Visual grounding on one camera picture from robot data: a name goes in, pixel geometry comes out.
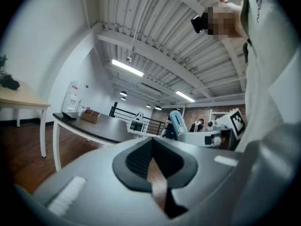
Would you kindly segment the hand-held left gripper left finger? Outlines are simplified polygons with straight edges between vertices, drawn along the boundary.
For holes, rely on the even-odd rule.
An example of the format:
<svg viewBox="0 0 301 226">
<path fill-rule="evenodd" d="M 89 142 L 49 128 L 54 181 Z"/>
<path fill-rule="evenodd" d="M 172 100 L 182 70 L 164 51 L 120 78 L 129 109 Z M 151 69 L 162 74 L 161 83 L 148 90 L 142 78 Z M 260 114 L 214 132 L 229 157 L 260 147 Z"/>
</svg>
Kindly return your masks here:
<svg viewBox="0 0 301 226">
<path fill-rule="evenodd" d="M 159 226 L 168 222 L 150 193 L 129 190 L 112 169 L 117 154 L 143 141 L 132 139 L 85 153 L 45 180 L 33 197 L 48 206 L 70 180 L 80 177 L 86 183 L 64 219 L 85 226 Z"/>
</svg>

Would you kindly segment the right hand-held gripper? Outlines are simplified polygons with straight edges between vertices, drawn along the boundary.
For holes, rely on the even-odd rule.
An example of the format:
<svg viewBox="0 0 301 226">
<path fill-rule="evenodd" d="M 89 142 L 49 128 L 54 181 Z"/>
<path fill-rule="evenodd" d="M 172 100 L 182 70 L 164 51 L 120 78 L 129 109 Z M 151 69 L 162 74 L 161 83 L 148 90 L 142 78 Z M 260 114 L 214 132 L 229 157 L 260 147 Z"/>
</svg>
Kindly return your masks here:
<svg viewBox="0 0 301 226">
<path fill-rule="evenodd" d="M 210 111 L 208 132 L 185 132 L 177 136 L 177 141 L 200 147 L 219 147 L 235 150 L 245 131 L 245 122 L 238 108 L 229 112 Z"/>
</svg>

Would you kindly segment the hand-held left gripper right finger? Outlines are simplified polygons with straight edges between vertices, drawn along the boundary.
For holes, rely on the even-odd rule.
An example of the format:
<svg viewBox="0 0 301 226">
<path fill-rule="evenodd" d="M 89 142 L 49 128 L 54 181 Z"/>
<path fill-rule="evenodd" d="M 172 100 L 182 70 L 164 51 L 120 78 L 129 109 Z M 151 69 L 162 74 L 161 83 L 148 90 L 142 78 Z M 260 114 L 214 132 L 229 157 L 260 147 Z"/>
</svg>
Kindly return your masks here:
<svg viewBox="0 0 301 226">
<path fill-rule="evenodd" d="M 237 161 L 240 154 L 154 138 L 153 158 L 161 173 L 161 215 L 152 226 L 233 226 L 237 185 L 226 184 L 233 166 L 216 162 L 219 156 Z"/>
</svg>

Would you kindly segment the long ceiling strip light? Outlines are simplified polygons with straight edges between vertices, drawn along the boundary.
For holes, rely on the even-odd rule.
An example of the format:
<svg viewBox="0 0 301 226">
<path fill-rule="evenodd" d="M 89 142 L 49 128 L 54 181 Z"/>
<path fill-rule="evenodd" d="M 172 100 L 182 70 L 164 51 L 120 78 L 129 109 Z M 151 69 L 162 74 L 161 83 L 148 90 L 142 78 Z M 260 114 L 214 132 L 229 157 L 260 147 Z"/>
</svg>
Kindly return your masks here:
<svg viewBox="0 0 301 226">
<path fill-rule="evenodd" d="M 179 96 L 181 96 L 181 97 L 183 97 L 183 98 L 185 98 L 186 100 L 188 100 L 188 101 L 190 101 L 192 103 L 195 102 L 194 99 L 190 98 L 189 96 L 185 95 L 184 93 L 182 93 L 180 91 L 177 91 L 176 94 L 179 95 Z"/>
<path fill-rule="evenodd" d="M 124 63 L 121 63 L 121 62 L 119 62 L 115 59 L 113 59 L 111 62 L 112 62 L 113 65 L 115 65 L 119 68 L 122 68 L 122 69 L 124 69 L 128 72 L 131 72 L 131 73 L 133 73 L 137 76 L 143 77 L 143 73 L 141 71 L 137 70 L 137 69 L 134 69 L 134 68 L 132 68 L 132 67 L 130 67 L 130 66 L 124 64 Z"/>
</svg>

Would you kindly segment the dark brown table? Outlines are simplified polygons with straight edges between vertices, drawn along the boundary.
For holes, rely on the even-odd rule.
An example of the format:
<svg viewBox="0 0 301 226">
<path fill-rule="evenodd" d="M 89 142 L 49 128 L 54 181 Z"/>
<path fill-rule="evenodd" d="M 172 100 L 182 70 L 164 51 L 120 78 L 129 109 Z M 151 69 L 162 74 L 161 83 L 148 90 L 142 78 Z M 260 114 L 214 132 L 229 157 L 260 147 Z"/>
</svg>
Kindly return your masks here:
<svg viewBox="0 0 301 226">
<path fill-rule="evenodd" d="M 97 123 L 93 124 L 81 119 L 77 113 L 71 113 L 71 115 L 75 120 L 66 119 L 62 113 L 53 114 L 53 154 L 56 171 L 61 169 L 59 152 L 61 127 L 80 137 L 103 145 L 114 145 L 133 138 L 128 133 L 125 121 L 100 114 Z"/>
</svg>

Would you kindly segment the black metal railing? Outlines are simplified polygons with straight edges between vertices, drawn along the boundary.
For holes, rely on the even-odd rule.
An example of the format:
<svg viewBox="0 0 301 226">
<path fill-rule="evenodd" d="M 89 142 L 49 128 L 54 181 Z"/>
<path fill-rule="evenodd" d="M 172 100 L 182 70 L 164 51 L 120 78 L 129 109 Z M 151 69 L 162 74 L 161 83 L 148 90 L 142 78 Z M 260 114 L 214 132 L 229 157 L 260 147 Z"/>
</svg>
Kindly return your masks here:
<svg viewBox="0 0 301 226">
<path fill-rule="evenodd" d="M 114 106 L 111 107 L 109 116 L 113 117 L 113 118 L 117 118 L 120 119 L 122 121 L 124 121 L 125 123 L 127 123 L 129 120 L 135 120 L 134 117 L 135 115 L 138 113 L 133 113 L 130 111 L 126 111 L 123 109 L 120 109 L 117 107 L 118 103 L 115 102 Z M 148 134 L 155 135 L 155 136 L 160 136 L 163 129 L 164 129 L 164 122 L 158 121 L 158 120 L 154 120 L 148 117 L 143 117 L 144 122 L 148 122 L 148 129 L 147 129 L 147 133 L 144 135 L 139 135 L 139 136 L 147 136 Z"/>
</svg>

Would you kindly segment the wooden organiser box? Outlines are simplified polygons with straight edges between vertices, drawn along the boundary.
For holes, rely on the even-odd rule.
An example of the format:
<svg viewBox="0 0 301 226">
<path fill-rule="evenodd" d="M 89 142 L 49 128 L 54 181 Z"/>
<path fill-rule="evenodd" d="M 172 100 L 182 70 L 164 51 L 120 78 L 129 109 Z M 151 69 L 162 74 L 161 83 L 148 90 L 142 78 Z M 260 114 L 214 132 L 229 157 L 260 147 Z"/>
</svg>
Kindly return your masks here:
<svg viewBox="0 0 301 226">
<path fill-rule="evenodd" d="M 91 109 L 86 109 L 81 115 L 82 120 L 92 124 L 97 124 L 99 117 L 100 113 Z"/>
</svg>

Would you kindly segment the white water dispenser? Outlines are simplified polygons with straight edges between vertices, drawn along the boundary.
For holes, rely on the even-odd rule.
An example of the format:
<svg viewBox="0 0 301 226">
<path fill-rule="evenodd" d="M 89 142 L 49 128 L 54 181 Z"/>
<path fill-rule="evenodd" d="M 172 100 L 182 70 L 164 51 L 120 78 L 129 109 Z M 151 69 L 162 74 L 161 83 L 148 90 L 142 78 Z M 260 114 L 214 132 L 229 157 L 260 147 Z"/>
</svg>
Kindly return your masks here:
<svg viewBox="0 0 301 226">
<path fill-rule="evenodd" d="M 70 113 L 76 111 L 79 102 L 79 98 L 78 98 L 79 86 L 80 86 L 79 80 L 70 82 L 61 107 L 62 112 Z"/>
</svg>

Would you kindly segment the person's beige shirt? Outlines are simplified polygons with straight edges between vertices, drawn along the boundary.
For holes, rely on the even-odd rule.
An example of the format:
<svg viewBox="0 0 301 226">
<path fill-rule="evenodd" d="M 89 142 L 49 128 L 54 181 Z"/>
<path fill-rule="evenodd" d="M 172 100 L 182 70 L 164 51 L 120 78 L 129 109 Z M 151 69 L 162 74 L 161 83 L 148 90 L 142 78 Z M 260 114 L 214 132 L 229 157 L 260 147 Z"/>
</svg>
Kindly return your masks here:
<svg viewBox="0 0 301 226">
<path fill-rule="evenodd" d="M 243 44 L 246 129 L 237 152 L 284 123 L 269 89 L 300 44 L 296 29 L 277 0 L 242 0 L 241 7 L 240 21 L 247 35 Z"/>
</svg>

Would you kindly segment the light wooden table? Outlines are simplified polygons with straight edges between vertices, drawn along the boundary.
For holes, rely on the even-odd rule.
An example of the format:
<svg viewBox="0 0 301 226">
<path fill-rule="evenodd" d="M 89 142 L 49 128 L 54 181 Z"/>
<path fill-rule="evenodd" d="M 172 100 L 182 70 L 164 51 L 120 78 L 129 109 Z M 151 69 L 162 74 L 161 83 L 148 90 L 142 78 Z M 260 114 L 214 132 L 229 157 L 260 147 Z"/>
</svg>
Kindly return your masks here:
<svg viewBox="0 0 301 226">
<path fill-rule="evenodd" d="M 0 108 L 10 108 L 16 113 L 16 126 L 20 127 L 20 116 L 22 109 L 40 110 L 40 151 L 41 156 L 45 158 L 45 127 L 48 105 L 42 98 L 30 89 L 25 82 L 19 82 L 20 87 L 17 90 L 4 88 L 0 85 Z"/>
</svg>

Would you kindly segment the black bag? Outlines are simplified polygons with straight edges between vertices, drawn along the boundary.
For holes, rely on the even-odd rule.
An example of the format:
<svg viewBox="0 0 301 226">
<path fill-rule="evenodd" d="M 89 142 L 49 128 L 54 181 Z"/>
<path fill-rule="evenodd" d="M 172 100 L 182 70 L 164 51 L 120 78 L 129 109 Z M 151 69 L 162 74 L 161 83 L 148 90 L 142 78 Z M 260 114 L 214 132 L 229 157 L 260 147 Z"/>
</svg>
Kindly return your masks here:
<svg viewBox="0 0 301 226">
<path fill-rule="evenodd" d="M 17 90 L 20 87 L 20 83 L 14 80 L 11 75 L 5 75 L 1 78 L 0 85 L 11 90 Z"/>
</svg>

